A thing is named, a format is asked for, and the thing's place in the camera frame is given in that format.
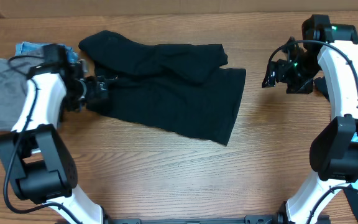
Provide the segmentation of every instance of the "gray fabric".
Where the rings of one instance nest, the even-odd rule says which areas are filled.
[[[43,56],[42,49],[27,54]],[[18,58],[12,61],[12,65],[27,73],[30,67],[42,62],[43,60],[39,58]],[[10,131],[16,124],[22,112],[26,94],[25,77],[11,70],[6,59],[0,59],[0,131]]]

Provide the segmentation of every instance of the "cable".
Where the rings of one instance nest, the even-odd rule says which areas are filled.
[[[327,192],[325,192],[323,194],[323,196],[321,196],[321,198],[317,201],[316,205],[314,205],[313,209],[310,211],[310,216],[308,218],[308,220],[306,221],[306,224],[310,224],[311,222],[311,219],[313,218],[313,214],[315,213],[315,211],[317,210],[318,206],[321,204],[321,202],[323,202],[323,200],[329,195],[329,194],[333,194],[335,190],[344,190],[344,189],[347,189],[347,190],[351,190],[351,191],[354,191],[354,192],[357,192],[358,193],[358,190],[357,189],[354,189],[352,187],[344,187],[344,186],[337,186],[337,187],[332,187],[330,190],[328,190]]]
[[[281,49],[284,49],[285,47],[288,47],[289,45],[293,45],[293,44],[298,44],[298,43],[311,43],[311,44],[319,44],[319,45],[323,45],[323,46],[326,46],[326,47],[329,47],[330,49],[333,49],[335,50],[339,55],[341,55],[346,63],[350,66],[351,70],[352,70],[352,73],[353,73],[353,76],[354,76],[354,82],[356,84],[356,91],[357,91],[357,97],[358,97],[358,77],[357,77],[357,72],[356,72],[356,69],[354,68],[353,66],[353,63],[352,63],[352,60],[349,59],[349,57],[344,53],[342,52],[341,50],[339,50],[337,47],[331,45],[331,44],[328,44],[328,43],[325,43],[325,42],[322,42],[322,41],[318,41],[318,40],[296,40],[294,42],[290,42],[290,43],[287,43],[287,44],[284,44],[283,46],[279,47],[278,49],[276,49],[270,56],[269,60],[268,60],[268,64],[267,64],[267,72],[269,72],[269,63],[272,61],[274,55],[280,51]],[[330,193],[334,193],[335,190],[338,190],[338,189],[348,189],[348,190],[351,190],[351,191],[354,191],[354,192],[357,192],[358,193],[358,190],[357,189],[353,189],[352,187],[343,187],[343,186],[336,186],[336,187],[332,187],[330,188],[330,190],[328,190],[327,192],[324,193],[324,195],[317,201],[317,203],[314,205],[312,211],[310,211],[310,216],[308,217],[308,220],[306,222],[306,224],[310,224],[310,221],[315,213],[315,211],[317,210],[318,206],[321,204],[321,202],[330,194]]]
[[[280,51],[281,49],[284,49],[285,47],[288,47],[289,45],[296,45],[296,44],[300,44],[300,43],[310,43],[310,44],[319,44],[319,45],[323,45],[323,46],[326,46],[326,47],[329,47],[330,49],[333,49],[335,50],[339,55],[341,55],[346,63],[350,66],[351,70],[352,70],[352,73],[353,73],[353,76],[354,76],[354,82],[356,84],[356,91],[357,91],[357,96],[358,96],[358,77],[357,77],[357,72],[356,72],[356,69],[354,68],[353,66],[353,62],[352,60],[349,59],[349,57],[347,57],[347,55],[342,52],[341,50],[339,50],[337,47],[331,45],[331,44],[327,44],[325,42],[322,42],[322,41],[318,41],[318,40],[296,40],[296,41],[293,41],[293,42],[290,42],[290,43],[286,43],[284,44],[283,46],[277,48],[270,56],[270,58],[268,59],[268,62],[267,62],[267,69],[266,71],[269,72],[269,63],[272,61],[273,57],[275,54],[277,54],[278,51]]]
[[[42,58],[42,57],[38,57],[38,56],[33,56],[33,55],[18,55],[18,56],[15,56],[15,57],[12,57],[8,60],[8,65],[9,65],[9,68],[16,71],[16,72],[19,72],[20,74],[26,76],[26,74],[22,71],[19,71],[18,69],[16,69],[15,67],[12,66],[11,64],[11,61],[16,59],[16,58],[24,58],[24,57],[34,57],[34,58]],[[38,91],[39,91],[39,88],[38,88],[38,85],[37,83],[31,78],[30,79],[31,82],[34,84],[34,87],[35,87],[35,96],[34,96],[34,100],[32,102],[32,105],[31,105],[31,109],[29,111],[29,114],[27,115],[27,119],[25,121],[25,124],[24,124],[24,127],[22,129],[22,131],[20,132],[19,134],[19,137],[17,138],[17,141],[15,143],[15,146],[14,146],[14,150],[12,152],[12,155],[11,155],[11,160],[9,161],[9,165],[8,165],[8,168],[7,168],[7,171],[6,171],[6,174],[5,174],[5,179],[4,179],[4,201],[5,201],[5,204],[6,204],[6,207],[9,208],[12,212],[14,213],[18,213],[18,214],[26,214],[26,213],[30,213],[30,212],[34,212],[34,211],[37,211],[37,210],[40,210],[42,208],[46,208],[46,207],[51,207],[51,206],[56,206],[58,207],[58,209],[62,209],[63,211],[65,211],[65,213],[67,213],[67,215],[77,224],[81,224],[82,222],[80,222],[72,213],[71,211],[69,211],[69,209],[67,209],[66,207],[63,206],[63,204],[59,204],[57,202],[49,202],[49,203],[46,203],[46,204],[43,204],[43,205],[39,205],[39,206],[36,206],[34,208],[29,208],[29,209],[26,209],[26,210],[19,210],[15,207],[13,207],[13,205],[11,204],[11,202],[9,201],[9,197],[8,197],[8,192],[7,192],[7,188],[8,188],[8,184],[9,184],[9,178],[11,176],[11,172],[12,172],[12,167],[13,167],[13,163],[14,163],[14,158],[15,158],[15,155],[17,154],[17,150],[19,148],[19,145],[21,143],[21,140],[22,138],[24,137],[24,131],[27,129],[27,127],[29,126],[29,123],[31,122],[31,116],[32,116],[32,113],[34,112],[34,108],[35,108],[35,104],[37,102],[37,98],[38,98]]]

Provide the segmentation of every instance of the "wooden surface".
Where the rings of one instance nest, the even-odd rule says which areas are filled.
[[[161,129],[67,113],[59,130],[73,155],[79,184],[113,218],[216,218],[273,213],[299,189],[310,171],[312,140],[329,123],[330,106],[319,93],[286,95],[286,85],[261,89],[267,59],[289,36],[301,38],[305,13],[0,19],[0,58],[21,41],[73,46],[108,29],[143,44],[223,44],[228,67],[246,68],[236,125],[227,147]],[[329,13],[354,24],[358,12]],[[10,212],[2,199],[0,223],[53,223],[51,210]],[[14,204],[24,208],[11,194]],[[355,219],[340,193],[327,206],[333,223]]]

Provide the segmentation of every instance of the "black cable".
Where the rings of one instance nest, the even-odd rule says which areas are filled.
[[[16,58],[24,58],[24,57],[34,57],[34,58],[42,58],[42,57],[38,57],[38,56],[33,56],[33,55],[18,55],[18,56],[15,56],[15,57],[12,57],[8,60],[8,65],[10,67],[10,69],[16,71],[16,72],[19,72],[20,74],[26,76],[26,74],[22,71],[19,71],[17,70],[15,67],[13,67],[11,65],[11,61],[16,59]],[[25,121],[25,124],[24,124],[24,127],[22,129],[22,131],[20,132],[19,134],[19,137],[17,138],[17,141],[15,143],[15,146],[14,146],[14,150],[12,152],[12,155],[11,155],[11,160],[9,161],[9,165],[8,165],[8,168],[7,168],[7,171],[6,171],[6,174],[5,174],[5,180],[4,180],[4,201],[5,201],[5,204],[6,204],[6,207],[9,208],[12,212],[14,213],[18,213],[18,214],[26,214],[26,213],[30,213],[30,212],[34,212],[34,211],[37,211],[37,210],[40,210],[42,208],[46,208],[46,207],[51,207],[51,206],[56,206],[58,207],[58,209],[62,209],[63,211],[65,211],[65,213],[67,213],[67,215],[77,224],[81,224],[82,222],[80,222],[72,213],[71,211],[69,211],[69,209],[67,209],[66,207],[63,206],[63,204],[59,204],[57,202],[49,202],[49,203],[46,203],[46,204],[43,204],[43,205],[39,205],[39,206],[36,206],[34,208],[29,208],[29,209],[26,209],[26,210],[19,210],[15,207],[13,207],[13,205],[11,204],[11,202],[9,201],[9,197],[8,197],[8,193],[7,193],[7,188],[8,188],[8,184],[9,184],[9,178],[11,176],[11,172],[12,172],[12,167],[13,167],[13,163],[14,163],[14,158],[15,158],[15,155],[17,154],[17,150],[19,148],[19,145],[21,143],[21,140],[22,138],[24,137],[24,131],[27,129],[27,127],[29,126],[29,123],[31,122],[31,116],[32,116],[32,113],[34,112],[34,108],[35,108],[35,104],[37,102],[37,98],[38,98],[38,91],[39,91],[39,88],[38,88],[38,85],[37,83],[33,80],[33,79],[30,79],[31,82],[34,84],[34,87],[35,87],[35,96],[34,96],[34,100],[32,102],[32,105],[31,105],[31,109],[29,111],[29,114],[27,115],[27,119]]]
[[[284,44],[283,46],[277,48],[270,56],[270,58],[268,59],[268,62],[267,62],[267,72],[269,72],[269,63],[272,61],[274,55],[280,51],[281,49],[284,49],[285,47],[288,47],[290,45],[296,45],[296,44],[300,44],[300,43],[310,43],[310,44],[319,44],[319,45],[324,45],[326,47],[329,47],[330,49],[333,49],[335,50],[337,53],[339,53],[346,61],[346,63],[350,66],[351,70],[352,70],[352,73],[353,73],[353,76],[354,76],[354,82],[356,83],[356,91],[357,91],[357,96],[358,96],[358,77],[357,77],[357,72],[356,72],[356,69],[354,68],[353,66],[353,62],[352,60],[349,59],[349,57],[347,57],[347,55],[342,52],[341,50],[339,50],[337,47],[331,45],[331,44],[328,44],[328,43],[325,43],[325,42],[322,42],[322,41],[318,41],[318,40],[296,40],[296,41],[293,41],[293,42],[290,42],[290,43],[286,43]]]
[[[329,47],[330,49],[333,49],[335,50],[337,53],[339,53],[346,61],[346,63],[350,66],[351,70],[352,70],[352,73],[353,73],[353,76],[354,76],[354,81],[355,81],[355,84],[356,84],[356,91],[357,91],[357,97],[358,97],[358,77],[357,77],[357,72],[356,72],[356,69],[354,68],[353,66],[353,62],[352,60],[349,59],[349,57],[347,57],[347,55],[342,52],[341,50],[339,50],[337,47],[331,45],[331,44],[328,44],[328,43],[325,43],[325,42],[322,42],[322,41],[318,41],[318,40],[296,40],[294,42],[290,42],[290,43],[287,43],[287,44],[284,44],[283,46],[279,47],[278,49],[276,49],[272,55],[270,56],[269,60],[268,60],[268,64],[267,64],[267,71],[269,72],[269,63],[272,61],[274,55],[280,51],[281,49],[284,49],[285,47],[288,47],[289,45],[293,45],[293,44],[298,44],[298,43],[311,43],[311,44],[319,44],[319,45],[323,45],[323,46],[326,46],[326,47]],[[343,187],[343,186],[337,186],[337,187],[332,187],[330,190],[328,190],[327,192],[324,193],[323,196],[321,196],[321,198],[317,201],[317,203],[314,205],[312,211],[310,211],[310,216],[308,217],[308,220],[306,222],[306,224],[310,224],[310,221],[315,213],[315,211],[317,210],[318,206],[321,204],[321,202],[331,193],[333,193],[335,190],[337,189],[348,189],[348,190],[351,190],[351,191],[355,191],[358,193],[358,190],[357,189],[353,189],[352,187]]]
[[[332,187],[330,188],[330,190],[328,190],[327,192],[325,192],[323,194],[323,196],[321,196],[321,198],[317,201],[316,205],[314,205],[313,209],[310,211],[310,216],[308,218],[308,220],[306,221],[306,224],[310,224],[311,222],[311,219],[313,218],[313,214],[315,213],[315,211],[317,210],[318,206],[321,204],[321,202],[323,202],[323,200],[329,195],[329,194],[333,194],[335,190],[344,190],[344,189],[347,189],[347,190],[351,190],[351,191],[354,191],[354,192],[357,192],[358,193],[358,190],[357,189],[354,189],[352,187],[344,187],[344,186],[337,186],[337,187]]]

